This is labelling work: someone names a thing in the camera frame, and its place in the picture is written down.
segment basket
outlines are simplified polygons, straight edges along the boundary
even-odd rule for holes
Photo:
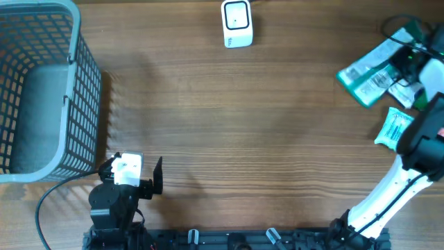
[[[0,1],[0,183],[93,169],[100,97],[73,2]]]

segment wooden tabletop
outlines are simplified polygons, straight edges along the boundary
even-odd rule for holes
[[[103,70],[98,161],[142,151],[151,178],[164,156],[164,194],[139,202],[147,228],[328,226],[389,170],[395,152],[373,140],[399,108],[388,96],[361,107],[335,74],[383,40],[385,17],[438,21],[444,1],[260,1],[254,44],[242,49],[223,46],[220,5],[79,5]],[[98,183],[45,200],[53,249],[80,248]],[[0,185],[0,248],[43,249],[34,212],[52,185]],[[393,249],[442,249],[443,208],[440,183],[412,199],[387,225]]]

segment basket bottom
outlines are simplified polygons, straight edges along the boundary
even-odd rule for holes
[[[33,173],[48,165],[60,139],[67,65],[39,66],[24,82],[10,172]]]

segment table surface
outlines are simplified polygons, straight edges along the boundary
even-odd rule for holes
[[[103,70],[98,160],[143,151],[150,178],[164,156],[164,194],[139,202],[147,228],[230,230],[327,226],[375,187],[395,153],[373,140],[399,105],[366,110],[335,74],[383,40],[385,17],[437,21],[444,1],[257,2],[242,49],[223,46],[219,1],[79,7]],[[53,249],[80,248],[98,183],[45,200]],[[42,249],[35,205],[52,185],[0,185],[2,249]],[[436,183],[388,223],[393,249],[442,249],[443,198]]]

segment teal package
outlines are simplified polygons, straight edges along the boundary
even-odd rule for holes
[[[402,133],[413,121],[413,118],[404,114],[396,108],[390,107],[382,130],[375,139],[375,144],[384,144],[389,149],[396,151],[396,145]]]

